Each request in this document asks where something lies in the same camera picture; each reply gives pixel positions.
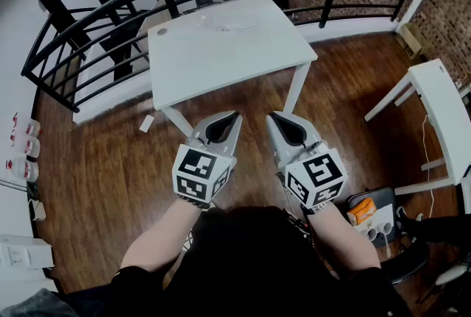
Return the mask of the small white box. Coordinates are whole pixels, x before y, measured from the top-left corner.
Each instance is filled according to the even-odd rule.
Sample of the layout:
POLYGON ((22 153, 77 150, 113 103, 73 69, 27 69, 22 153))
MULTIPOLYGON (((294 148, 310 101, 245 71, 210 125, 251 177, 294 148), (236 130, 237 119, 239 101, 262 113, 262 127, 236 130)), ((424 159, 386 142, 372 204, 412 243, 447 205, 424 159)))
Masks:
POLYGON ((43 203, 39 200, 29 200, 29 214, 32 221, 44 221, 46 211, 43 203))

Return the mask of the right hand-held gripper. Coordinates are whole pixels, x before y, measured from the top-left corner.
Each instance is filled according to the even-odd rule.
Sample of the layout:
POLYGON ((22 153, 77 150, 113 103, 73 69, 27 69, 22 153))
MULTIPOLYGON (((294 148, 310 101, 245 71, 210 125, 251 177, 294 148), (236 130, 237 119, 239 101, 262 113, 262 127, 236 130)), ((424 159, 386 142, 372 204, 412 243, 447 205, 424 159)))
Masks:
POLYGON ((328 148, 314 125, 298 115, 273 111, 266 125, 282 186, 305 208, 335 199, 348 175, 336 149, 328 148))

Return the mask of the person's right forearm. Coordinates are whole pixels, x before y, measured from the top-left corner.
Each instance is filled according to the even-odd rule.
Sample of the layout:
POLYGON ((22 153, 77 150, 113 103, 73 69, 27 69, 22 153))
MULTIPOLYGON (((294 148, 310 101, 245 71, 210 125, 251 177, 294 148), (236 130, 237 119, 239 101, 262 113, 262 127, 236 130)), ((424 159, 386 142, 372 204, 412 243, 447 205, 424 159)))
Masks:
POLYGON ((345 220, 334 203, 327 202, 321 210, 308 215, 308 221, 339 268, 351 272, 380 268, 375 247, 345 220))

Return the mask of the person's left forearm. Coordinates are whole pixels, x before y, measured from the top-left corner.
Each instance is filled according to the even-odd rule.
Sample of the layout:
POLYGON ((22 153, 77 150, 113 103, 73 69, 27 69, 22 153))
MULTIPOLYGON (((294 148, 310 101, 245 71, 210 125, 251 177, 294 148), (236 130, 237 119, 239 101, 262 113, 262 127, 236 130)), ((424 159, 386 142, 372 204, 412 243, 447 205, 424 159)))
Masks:
POLYGON ((121 268, 135 266, 157 271, 175 260, 202 210, 183 199, 174 201, 167 211, 128 248, 121 268))

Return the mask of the white square table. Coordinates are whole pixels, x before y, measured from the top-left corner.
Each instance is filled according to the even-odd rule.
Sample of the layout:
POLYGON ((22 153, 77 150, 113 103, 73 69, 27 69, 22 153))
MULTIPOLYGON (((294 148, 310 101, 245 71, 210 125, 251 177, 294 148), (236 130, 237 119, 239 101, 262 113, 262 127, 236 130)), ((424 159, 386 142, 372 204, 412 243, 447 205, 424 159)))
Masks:
POLYGON ((317 59, 272 0, 214 5, 154 26, 147 38, 154 108, 185 136, 193 128, 176 104, 285 68, 295 69, 283 108, 292 113, 317 59))

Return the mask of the white wall socket box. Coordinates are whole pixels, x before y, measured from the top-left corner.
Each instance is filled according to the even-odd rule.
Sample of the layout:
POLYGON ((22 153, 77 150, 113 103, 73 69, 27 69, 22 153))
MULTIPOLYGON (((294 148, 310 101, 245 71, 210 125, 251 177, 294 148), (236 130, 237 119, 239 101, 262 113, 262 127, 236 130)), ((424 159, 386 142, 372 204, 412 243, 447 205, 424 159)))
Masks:
POLYGON ((52 268, 52 246, 40 238, 0 235, 0 265, 20 269, 52 268))

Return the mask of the metal rod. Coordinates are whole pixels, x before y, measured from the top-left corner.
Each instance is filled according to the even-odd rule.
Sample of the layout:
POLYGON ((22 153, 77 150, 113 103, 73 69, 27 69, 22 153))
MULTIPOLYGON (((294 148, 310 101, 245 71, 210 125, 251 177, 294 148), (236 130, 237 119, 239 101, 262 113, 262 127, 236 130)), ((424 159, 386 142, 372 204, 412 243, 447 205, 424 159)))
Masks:
POLYGON ((8 182, 8 181, 3 180, 3 179, 0 179, 0 185, 2 185, 2 186, 4 186, 4 187, 12 188, 12 189, 14 189, 14 190, 19 190, 19 191, 27 192, 27 187, 26 187, 26 186, 17 185, 17 184, 15 184, 15 183, 8 182))

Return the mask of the black staircase railing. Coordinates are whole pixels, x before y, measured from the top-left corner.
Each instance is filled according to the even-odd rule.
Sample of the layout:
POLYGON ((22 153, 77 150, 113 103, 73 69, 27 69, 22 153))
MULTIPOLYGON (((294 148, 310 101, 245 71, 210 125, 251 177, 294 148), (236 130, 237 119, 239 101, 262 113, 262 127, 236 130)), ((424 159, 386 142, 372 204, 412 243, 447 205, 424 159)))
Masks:
MULTIPOLYGON (((61 0, 40 0, 40 3, 53 15, 52 26, 59 34, 62 34, 77 21, 73 17, 74 11, 67 9, 61 0)), ((144 20, 142 18, 137 20, 135 17, 142 13, 144 11, 137 10, 131 1, 127 2, 98 18, 100 25, 90 25, 71 34, 66 43, 71 47, 73 54, 92 41, 90 35, 97 35, 100 31, 109 29, 110 34, 97 41, 96 45, 108 53, 115 65, 123 63, 113 72, 113 78, 118 79, 126 76, 132 72, 131 62, 128 58, 134 53, 140 54, 142 52, 138 43, 127 42, 138 34, 139 26, 144 20)))

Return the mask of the cardboard box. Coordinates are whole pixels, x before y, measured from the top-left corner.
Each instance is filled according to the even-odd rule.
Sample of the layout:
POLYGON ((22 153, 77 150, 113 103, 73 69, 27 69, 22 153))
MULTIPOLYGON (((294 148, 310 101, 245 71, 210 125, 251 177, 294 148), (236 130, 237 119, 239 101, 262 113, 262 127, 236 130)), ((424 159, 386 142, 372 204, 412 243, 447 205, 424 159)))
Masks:
POLYGON ((419 27, 416 24, 403 24, 398 29, 395 39, 410 59, 414 59, 428 53, 428 41, 420 32, 419 27))

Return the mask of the orange box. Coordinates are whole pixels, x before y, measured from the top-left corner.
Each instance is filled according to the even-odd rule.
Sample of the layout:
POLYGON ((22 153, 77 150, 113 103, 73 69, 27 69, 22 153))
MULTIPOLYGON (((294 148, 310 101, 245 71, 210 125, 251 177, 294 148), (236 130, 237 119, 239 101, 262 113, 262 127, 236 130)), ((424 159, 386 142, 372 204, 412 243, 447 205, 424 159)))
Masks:
POLYGON ((350 223, 355 227, 373 216, 377 208, 372 198, 365 198, 347 212, 350 223))

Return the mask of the person's black shirt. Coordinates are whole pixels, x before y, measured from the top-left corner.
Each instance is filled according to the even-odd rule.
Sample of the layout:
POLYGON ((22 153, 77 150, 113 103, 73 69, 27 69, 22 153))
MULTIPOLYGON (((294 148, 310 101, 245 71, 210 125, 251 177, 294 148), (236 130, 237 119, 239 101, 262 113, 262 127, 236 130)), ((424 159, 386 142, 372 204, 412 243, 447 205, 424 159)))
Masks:
POLYGON ((79 317, 412 317, 380 268, 336 279, 276 207, 204 212, 171 281, 120 270, 62 296, 79 317))

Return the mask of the metal wristwatch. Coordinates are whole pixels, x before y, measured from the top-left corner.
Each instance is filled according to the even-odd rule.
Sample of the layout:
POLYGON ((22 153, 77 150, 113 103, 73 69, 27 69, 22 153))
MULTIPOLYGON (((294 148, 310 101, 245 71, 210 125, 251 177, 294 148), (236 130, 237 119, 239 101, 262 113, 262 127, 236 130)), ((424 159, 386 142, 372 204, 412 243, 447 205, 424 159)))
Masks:
POLYGON ((312 216, 322 211, 329 203, 329 201, 321 202, 310 208, 307 208, 306 206, 301 204, 300 207, 305 216, 312 216))

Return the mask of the black chair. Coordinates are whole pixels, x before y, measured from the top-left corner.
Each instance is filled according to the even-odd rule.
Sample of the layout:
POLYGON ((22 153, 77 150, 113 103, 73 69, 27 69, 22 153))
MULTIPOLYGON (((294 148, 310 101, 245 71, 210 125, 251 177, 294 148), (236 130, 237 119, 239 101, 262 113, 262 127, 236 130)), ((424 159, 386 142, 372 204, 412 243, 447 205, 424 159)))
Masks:
MULTIPOLYGON (((345 208, 347 210, 350 210, 354 206, 356 206, 359 202, 361 202, 365 198, 372 198, 375 202, 377 210, 385 207, 388 204, 392 204, 393 207, 393 213, 395 212, 395 196, 394 196, 394 191, 390 187, 384 187, 384 188, 377 188, 374 190, 366 189, 362 193, 358 193, 356 195, 350 196, 347 198, 347 201, 345 202, 345 208)), ((395 223, 395 214, 394 214, 394 228, 392 229, 392 232, 388 235, 389 242, 393 241, 397 237, 397 228, 396 228, 396 223, 395 223)), ((380 248, 385 246, 385 243, 382 238, 377 238, 372 242, 373 246, 375 248, 380 248)))
POLYGON ((427 243, 415 241, 399 255, 383 261, 381 268, 391 284, 397 285, 411 278, 423 268, 428 262, 429 253, 427 243))

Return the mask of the clear bottle with red label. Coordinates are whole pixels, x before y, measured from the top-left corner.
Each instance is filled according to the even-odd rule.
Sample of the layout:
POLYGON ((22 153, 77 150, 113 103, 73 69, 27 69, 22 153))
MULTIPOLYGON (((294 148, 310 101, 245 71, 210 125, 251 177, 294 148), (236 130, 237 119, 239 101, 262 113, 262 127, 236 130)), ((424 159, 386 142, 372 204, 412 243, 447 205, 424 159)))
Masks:
POLYGON ((41 133, 40 123, 34 119, 29 119, 27 121, 25 133, 29 136, 37 138, 41 133))
POLYGON ((6 169, 10 170, 15 177, 27 182, 36 182, 39 176, 38 164, 27 159, 15 158, 7 160, 6 169))
POLYGON ((40 154, 40 141, 38 138, 32 136, 24 137, 23 153, 32 158, 38 158, 40 154))

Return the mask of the white slatted side table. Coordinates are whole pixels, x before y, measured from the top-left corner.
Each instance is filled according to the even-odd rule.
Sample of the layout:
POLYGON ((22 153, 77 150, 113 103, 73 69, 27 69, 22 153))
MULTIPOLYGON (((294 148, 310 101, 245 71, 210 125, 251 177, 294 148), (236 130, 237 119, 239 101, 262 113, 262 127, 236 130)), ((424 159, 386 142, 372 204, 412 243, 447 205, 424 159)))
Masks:
POLYGON ((395 188, 397 196, 458 185, 471 170, 471 118, 439 59, 411 66, 405 76, 364 116, 364 120, 371 121, 391 102, 395 106, 401 105, 414 93, 420 97, 426 111, 424 121, 431 122, 442 150, 442 158, 428 161, 421 169, 430 171, 445 165, 447 176, 395 188))

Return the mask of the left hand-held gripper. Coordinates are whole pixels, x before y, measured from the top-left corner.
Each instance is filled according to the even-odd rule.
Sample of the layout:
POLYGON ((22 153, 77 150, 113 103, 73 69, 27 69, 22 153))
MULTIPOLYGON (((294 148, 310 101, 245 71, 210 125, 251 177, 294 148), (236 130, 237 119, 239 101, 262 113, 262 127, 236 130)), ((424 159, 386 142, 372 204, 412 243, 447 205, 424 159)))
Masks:
POLYGON ((208 204, 222 190, 236 165, 234 152, 242 115, 220 112, 202 119, 180 145, 172 168, 174 192, 197 204, 208 204))

